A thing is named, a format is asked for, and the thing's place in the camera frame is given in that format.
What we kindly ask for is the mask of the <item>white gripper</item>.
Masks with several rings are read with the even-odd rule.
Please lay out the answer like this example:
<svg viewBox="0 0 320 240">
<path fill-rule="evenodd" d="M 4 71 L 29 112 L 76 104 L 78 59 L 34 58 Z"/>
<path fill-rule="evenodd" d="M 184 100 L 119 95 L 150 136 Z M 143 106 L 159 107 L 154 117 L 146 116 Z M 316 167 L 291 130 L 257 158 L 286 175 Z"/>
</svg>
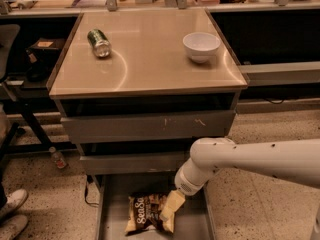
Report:
<svg viewBox="0 0 320 240">
<path fill-rule="evenodd" d="M 176 173 L 174 183 L 177 190 L 172 190 L 166 199 L 160 213 L 160 219 L 162 221 L 168 221 L 184 204 L 185 195 L 193 196 L 202 188 L 202 186 L 197 186 L 189 182 L 181 170 Z"/>
</svg>

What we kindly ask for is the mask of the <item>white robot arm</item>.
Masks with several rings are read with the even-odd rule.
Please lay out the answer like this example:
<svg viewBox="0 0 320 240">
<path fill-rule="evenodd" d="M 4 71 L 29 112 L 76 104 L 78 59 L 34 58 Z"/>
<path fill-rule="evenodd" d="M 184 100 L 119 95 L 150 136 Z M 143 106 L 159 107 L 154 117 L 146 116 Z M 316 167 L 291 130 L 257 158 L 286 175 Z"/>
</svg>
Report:
<svg viewBox="0 0 320 240">
<path fill-rule="evenodd" d="M 227 138 L 202 138 L 190 148 L 189 159 L 175 176 L 160 218 L 167 221 L 221 168 L 282 179 L 314 188 L 320 187 L 320 140 L 236 144 Z"/>
</svg>

